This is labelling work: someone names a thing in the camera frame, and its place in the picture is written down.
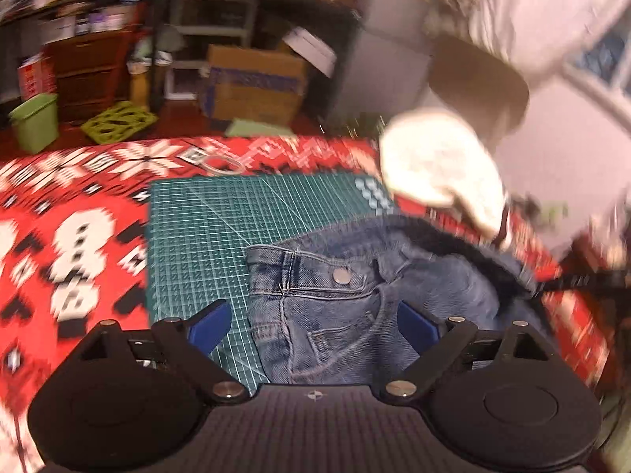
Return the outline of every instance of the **metal jeans button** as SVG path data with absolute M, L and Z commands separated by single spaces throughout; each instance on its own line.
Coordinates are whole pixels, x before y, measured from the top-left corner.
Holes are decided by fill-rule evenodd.
M 338 284 L 348 284 L 351 282 L 351 273 L 345 268 L 336 268 L 333 271 L 333 279 Z

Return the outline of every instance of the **green cutting mat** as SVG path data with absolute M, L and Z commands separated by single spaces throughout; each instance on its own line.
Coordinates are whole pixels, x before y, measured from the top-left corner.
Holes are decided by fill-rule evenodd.
M 155 181 L 149 218 L 149 314 L 188 318 L 229 300 L 232 329 L 211 358 L 250 391 L 267 382 L 247 319 L 244 248 L 355 215 L 392 213 L 381 184 L 351 174 Z

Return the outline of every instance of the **denim waistband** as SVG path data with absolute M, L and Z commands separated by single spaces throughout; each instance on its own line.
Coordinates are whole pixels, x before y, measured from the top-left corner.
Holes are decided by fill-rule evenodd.
M 507 296 L 532 295 L 535 288 L 532 271 L 510 254 L 403 215 L 339 222 L 274 245 L 250 246 L 245 255 L 258 274 L 250 276 L 250 294 L 359 296 L 377 279 L 391 281 L 406 262 L 432 255 L 465 257 Z M 334 279 L 341 267 L 350 273 L 345 284 Z

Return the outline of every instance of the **silver pin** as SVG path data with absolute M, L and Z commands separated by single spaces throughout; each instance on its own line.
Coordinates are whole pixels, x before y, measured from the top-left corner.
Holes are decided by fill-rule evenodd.
M 386 385 L 386 391 L 395 397 L 411 397 L 416 393 L 416 385 L 407 380 L 393 380 Z
M 234 399 L 241 396 L 245 387 L 238 382 L 224 381 L 213 386 L 213 393 L 221 399 Z

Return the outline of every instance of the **window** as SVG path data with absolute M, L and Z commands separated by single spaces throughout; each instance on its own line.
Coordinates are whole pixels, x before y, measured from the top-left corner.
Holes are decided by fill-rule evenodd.
M 631 128 L 631 6 L 591 50 L 570 59 L 564 75 Z

